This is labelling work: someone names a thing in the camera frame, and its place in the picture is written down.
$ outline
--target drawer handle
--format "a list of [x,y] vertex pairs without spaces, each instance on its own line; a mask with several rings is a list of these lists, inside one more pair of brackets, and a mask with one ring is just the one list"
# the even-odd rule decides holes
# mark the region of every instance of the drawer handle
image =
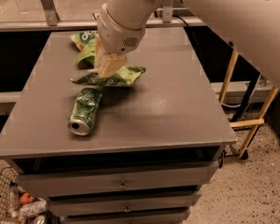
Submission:
[[119,190],[126,190],[128,188],[128,186],[124,183],[124,181],[121,182],[121,184],[119,185]]
[[125,212],[125,213],[131,213],[132,210],[131,210],[131,208],[130,208],[129,206],[126,206],[126,207],[124,208],[123,212]]

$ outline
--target speckled floor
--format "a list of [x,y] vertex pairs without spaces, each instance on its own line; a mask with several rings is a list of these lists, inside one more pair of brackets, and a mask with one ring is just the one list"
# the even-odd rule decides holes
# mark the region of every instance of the speckled floor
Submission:
[[[246,133],[236,133],[235,149]],[[280,147],[270,122],[260,127],[248,153],[246,161],[226,158],[202,187],[202,197],[184,224],[280,223]],[[0,161],[0,171],[6,166]]]

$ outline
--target soda can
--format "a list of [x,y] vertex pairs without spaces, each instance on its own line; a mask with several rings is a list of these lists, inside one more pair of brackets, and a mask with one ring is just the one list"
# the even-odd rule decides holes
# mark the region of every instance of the soda can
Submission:
[[85,88],[77,96],[68,118],[68,129],[76,135],[87,135],[95,125],[102,94],[93,88]]

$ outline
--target table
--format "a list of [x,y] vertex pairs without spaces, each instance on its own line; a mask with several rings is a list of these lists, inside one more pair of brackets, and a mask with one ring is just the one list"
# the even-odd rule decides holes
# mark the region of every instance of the table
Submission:
[[0,135],[0,158],[69,223],[186,219],[236,138],[183,28],[147,29],[128,54],[147,71],[132,88],[100,88],[87,136],[67,129],[83,88],[69,78],[85,73],[72,33],[51,34]]

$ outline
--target drawer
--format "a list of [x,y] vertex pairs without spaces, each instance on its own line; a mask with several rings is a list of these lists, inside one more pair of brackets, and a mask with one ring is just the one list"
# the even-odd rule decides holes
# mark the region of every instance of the drawer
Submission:
[[130,213],[149,209],[189,207],[196,204],[200,196],[199,191],[189,188],[81,195],[70,199],[52,199],[49,210],[57,217]]
[[189,209],[169,209],[160,211],[138,212],[119,215],[94,215],[68,217],[66,224],[149,224],[179,223],[189,216]]
[[137,189],[159,189],[205,184],[217,169],[217,161],[142,166],[44,175],[20,175],[17,183],[36,197]]

